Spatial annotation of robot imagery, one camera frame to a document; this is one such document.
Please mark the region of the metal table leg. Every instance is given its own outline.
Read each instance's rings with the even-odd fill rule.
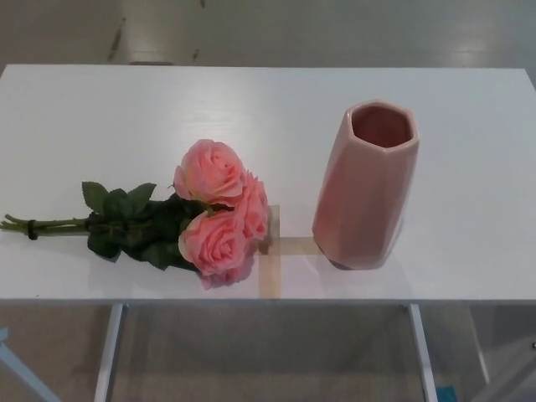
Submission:
[[[489,384],[472,399],[472,402],[513,400],[515,391],[534,371],[536,371],[536,350],[534,353],[520,353],[496,378],[490,379]]]
[[[24,364],[20,358],[13,353],[4,343],[8,337],[8,330],[0,330],[0,361],[17,377],[19,377],[28,388],[30,388],[39,398],[45,402],[61,402],[60,399],[41,381],[37,375]]]
[[[116,355],[117,336],[121,325],[123,307],[124,305],[122,304],[114,304],[111,308],[108,331],[106,332],[106,340],[100,361],[99,378],[97,379],[95,398],[93,399],[95,402],[106,402],[108,400],[112,366]]]
[[[426,346],[425,330],[422,326],[419,306],[410,304],[411,327],[415,339],[415,347],[417,348],[417,356],[419,357],[420,377],[422,378],[422,386],[425,393],[426,402],[437,402],[436,383],[434,374],[430,365],[430,355]]]

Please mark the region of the ceramic vase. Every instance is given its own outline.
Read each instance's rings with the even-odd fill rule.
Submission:
[[[383,264],[415,168],[419,134],[410,111],[374,100],[348,109],[327,163],[313,238],[348,268]]]

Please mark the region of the gray floor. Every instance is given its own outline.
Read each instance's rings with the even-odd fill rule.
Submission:
[[[0,68],[523,67],[534,80],[535,20],[534,0],[0,0]],[[9,325],[9,345],[59,396],[84,402],[107,313],[2,307],[0,326]],[[470,342],[462,319],[449,325],[453,338]],[[441,324],[429,319],[428,327],[434,334]],[[454,384],[461,400],[473,395],[479,380],[443,369],[442,343],[430,343],[440,383]],[[112,401],[419,401],[410,345],[399,307],[133,307]],[[0,372],[0,400],[32,399]]]

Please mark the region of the rose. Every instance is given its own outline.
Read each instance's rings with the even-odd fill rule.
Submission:
[[[234,268],[233,270],[228,270],[224,274],[217,275],[213,274],[211,276],[201,276],[201,283],[203,288],[208,290],[213,287],[219,287],[222,285],[228,285],[234,282],[238,282],[243,276],[243,269]]]
[[[245,238],[263,240],[268,234],[268,199],[264,184],[251,172],[246,174],[244,196],[236,209],[244,217]]]
[[[222,142],[199,140],[175,170],[179,197],[234,207],[242,198],[245,170],[235,151]]]
[[[178,237],[178,249],[202,276],[232,276],[244,267],[249,242],[244,218],[235,211],[203,212]]]

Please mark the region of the table top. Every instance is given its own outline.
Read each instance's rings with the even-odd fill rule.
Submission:
[[[344,111],[411,109],[420,153],[402,232],[384,266],[341,271],[281,257],[281,299],[536,300],[536,94],[523,70],[250,69],[10,65],[0,79],[0,213],[87,216],[80,182],[157,183],[199,138],[231,145],[281,208],[281,236],[311,236]],[[259,299],[250,277],[210,291],[86,249],[84,236],[0,233],[0,302]]]

